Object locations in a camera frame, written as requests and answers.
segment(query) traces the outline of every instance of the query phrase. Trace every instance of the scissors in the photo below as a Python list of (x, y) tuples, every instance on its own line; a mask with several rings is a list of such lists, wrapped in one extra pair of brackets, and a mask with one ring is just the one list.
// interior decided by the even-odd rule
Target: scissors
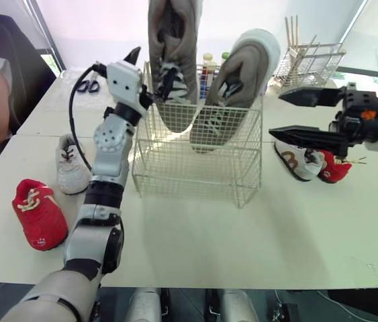
[(79, 93), (86, 93), (86, 91), (89, 93), (99, 92), (100, 86), (96, 78), (97, 78), (97, 72), (94, 72), (90, 80), (86, 79), (81, 82), (81, 84), (77, 87), (77, 92)]

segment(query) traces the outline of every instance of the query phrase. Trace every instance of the floor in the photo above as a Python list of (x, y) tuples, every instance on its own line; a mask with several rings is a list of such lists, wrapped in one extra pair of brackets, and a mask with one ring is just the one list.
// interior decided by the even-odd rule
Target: floor
[[(1, 284), (0, 283), (0, 318), (16, 304), (31, 289), (31, 285), (25, 284)], [(133, 288), (102, 288), (101, 320), (124, 321)], [(257, 311), (260, 321), (270, 321), (267, 318), (267, 303), (272, 306), (277, 303), (273, 290), (247, 290), (247, 294)], [(338, 305), (323, 299), (316, 291), (306, 292), (278, 292), (280, 300), (286, 303), (297, 303), (301, 321), (303, 322), (355, 322)], [(178, 322), (202, 322), (204, 290), (196, 288), (173, 288), (171, 300), (174, 321)], [(366, 320), (378, 322), (378, 317), (347, 307), (354, 314)]]

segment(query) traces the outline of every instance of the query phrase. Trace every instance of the white wire rack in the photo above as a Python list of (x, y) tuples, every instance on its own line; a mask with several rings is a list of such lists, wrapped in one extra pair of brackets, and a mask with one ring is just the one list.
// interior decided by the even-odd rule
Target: white wire rack
[(342, 44), (300, 45), (287, 49), (275, 75), (279, 92), (296, 87), (323, 87), (346, 54)]
[[(151, 91), (148, 63), (144, 79)], [(211, 127), (211, 117), (220, 126)], [(232, 199), (241, 208), (261, 185), (261, 136), (261, 97), (250, 109), (154, 104), (137, 127), (136, 188), (142, 196)]]

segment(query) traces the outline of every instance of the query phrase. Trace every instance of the robotic arm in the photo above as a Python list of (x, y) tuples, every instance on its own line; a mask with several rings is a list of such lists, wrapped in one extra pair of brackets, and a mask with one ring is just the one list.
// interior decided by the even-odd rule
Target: robotic arm
[(298, 125), (270, 129), (269, 133), (277, 139), (305, 148), (328, 150), (339, 158), (346, 157), (349, 146), (363, 142), (369, 150), (378, 151), (378, 98), (374, 92), (357, 91), (354, 85), (340, 89), (302, 87), (279, 98), (310, 107), (336, 106), (342, 100), (342, 111), (330, 123), (329, 131)]
[(124, 244), (120, 203), (128, 179), (128, 154), (135, 127), (152, 104), (142, 73), (134, 66), (139, 50), (106, 67), (93, 65), (107, 77), (118, 103), (107, 110), (93, 134), (97, 146), (93, 176), (66, 241), (64, 267), (35, 285), (2, 322), (88, 322), (101, 279), (119, 266)]

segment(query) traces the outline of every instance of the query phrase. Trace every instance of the red baby shoe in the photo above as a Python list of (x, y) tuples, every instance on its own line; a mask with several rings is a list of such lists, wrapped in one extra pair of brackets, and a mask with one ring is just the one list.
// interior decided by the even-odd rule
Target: red baby shoe
[(318, 177), (327, 183), (336, 183), (342, 180), (350, 170), (351, 163), (336, 163), (335, 157), (329, 151), (318, 150), (323, 167)]
[(36, 250), (50, 250), (68, 235), (68, 226), (54, 193), (44, 183), (24, 179), (12, 202), (29, 244)]

